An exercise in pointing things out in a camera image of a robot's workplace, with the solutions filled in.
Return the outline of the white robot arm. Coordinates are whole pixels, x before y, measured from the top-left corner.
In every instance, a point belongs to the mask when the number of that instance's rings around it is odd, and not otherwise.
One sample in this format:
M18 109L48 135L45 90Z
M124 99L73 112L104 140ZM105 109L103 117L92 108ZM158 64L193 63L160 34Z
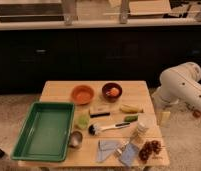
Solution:
M167 107L183 100L201 112L201 67L186 62L165 69L159 77L160 86L152 94L157 123L163 121Z

